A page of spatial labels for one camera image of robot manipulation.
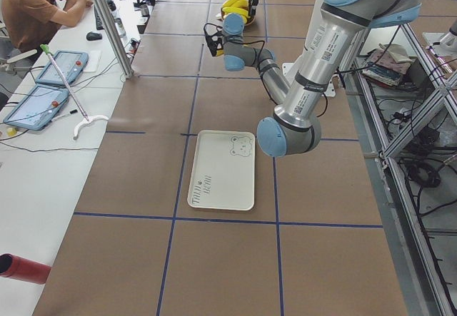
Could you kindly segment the red cylinder bottle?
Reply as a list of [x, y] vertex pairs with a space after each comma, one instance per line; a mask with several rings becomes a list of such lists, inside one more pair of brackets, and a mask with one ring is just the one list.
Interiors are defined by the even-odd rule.
[[43, 285], [50, 271], [50, 266], [33, 260], [9, 253], [1, 255], [1, 277]]

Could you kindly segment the white bear tray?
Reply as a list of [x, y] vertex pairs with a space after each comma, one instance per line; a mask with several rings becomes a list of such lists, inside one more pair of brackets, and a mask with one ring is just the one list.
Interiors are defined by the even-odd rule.
[[187, 202], [192, 208], [248, 211], [255, 196], [254, 134], [200, 131]]

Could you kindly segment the folded cloth stack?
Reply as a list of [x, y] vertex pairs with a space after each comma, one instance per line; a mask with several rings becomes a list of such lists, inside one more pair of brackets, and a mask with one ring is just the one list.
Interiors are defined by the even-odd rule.
[[397, 86], [407, 73], [415, 57], [410, 57], [399, 44], [380, 44], [369, 53], [362, 74], [386, 86]]

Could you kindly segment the small metal cup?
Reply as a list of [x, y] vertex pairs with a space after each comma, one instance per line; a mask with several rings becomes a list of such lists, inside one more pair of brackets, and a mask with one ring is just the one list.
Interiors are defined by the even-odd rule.
[[146, 4], [140, 5], [139, 11], [141, 12], [141, 15], [143, 17], [149, 16], [149, 8], [148, 8], [148, 6]]

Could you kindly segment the seated person brown shirt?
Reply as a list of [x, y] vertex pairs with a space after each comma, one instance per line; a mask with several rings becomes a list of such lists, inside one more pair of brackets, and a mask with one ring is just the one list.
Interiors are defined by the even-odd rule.
[[24, 53], [48, 44], [62, 27], [75, 27], [92, 0], [1, 0], [6, 30]]

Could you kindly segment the black computer mouse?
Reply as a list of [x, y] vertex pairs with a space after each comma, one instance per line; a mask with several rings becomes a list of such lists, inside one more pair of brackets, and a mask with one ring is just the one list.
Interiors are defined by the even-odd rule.
[[102, 39], [102, 34], [99, 32], [90, 31], [86, 35], [87, 41], [97, 41]]

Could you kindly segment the aluminium frame post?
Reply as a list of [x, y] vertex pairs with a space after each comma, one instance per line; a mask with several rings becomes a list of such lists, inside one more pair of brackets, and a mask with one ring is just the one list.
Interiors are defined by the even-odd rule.
[[130, 79], [133, 76], [134, 71], [131, 67], [124, 45], [122, 44], [121, 37], [116, 29], [114, 18], [111, 15], [108, 4], [106, 3], [106, 0], [93, 1], [103, 23], [104, 30], [108, 36], [115, 57], [123, 71], [124, 77], [125, 79]]

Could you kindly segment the lower blue teach pendant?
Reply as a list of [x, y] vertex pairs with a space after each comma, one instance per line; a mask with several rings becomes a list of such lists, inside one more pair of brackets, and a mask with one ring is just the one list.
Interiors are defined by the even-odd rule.
[[40, 131], [51, 122], [68, 98], [67, 88], [36, 84], [3, 122], [9, 126]]

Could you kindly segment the brown wicker basket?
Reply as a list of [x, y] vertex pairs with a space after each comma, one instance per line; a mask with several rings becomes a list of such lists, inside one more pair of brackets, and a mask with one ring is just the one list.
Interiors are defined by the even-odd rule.
[[221, 21], [223, 21], [229, 14], [238, 14], [242, 18], [242, 20], [246, 26], [252, 24], [253, 21], [255, 20], [255, 18], [251, 18], [249, 16], [248, 10], [246, 10], [245, 8], [235, 7], [235, 6], [223, 7], [221, 9], [221, 15], [220, 15], [219, 19]]

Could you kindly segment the front yellow banana bunch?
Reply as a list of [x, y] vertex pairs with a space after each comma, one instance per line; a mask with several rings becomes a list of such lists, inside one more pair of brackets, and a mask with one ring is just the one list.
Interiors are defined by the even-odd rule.
[[228, 7], [235, 7], [235, 8], [241, 8], [241, 9], [248, 9], [248, 0], [225, 0], [222, 4], [222, 9], [223, 8], [228, 8]]

